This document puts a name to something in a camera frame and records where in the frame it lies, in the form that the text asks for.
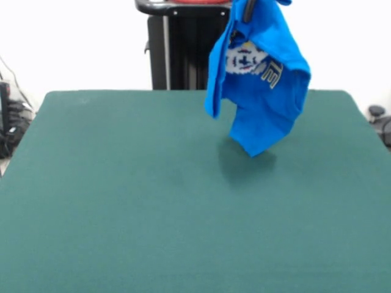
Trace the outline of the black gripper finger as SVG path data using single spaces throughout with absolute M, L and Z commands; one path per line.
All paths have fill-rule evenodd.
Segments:
M 252 19 L 254 12 L 255 0 L 247 0 L 246 5 L 243 10 L 243 22 L 249 23 Z

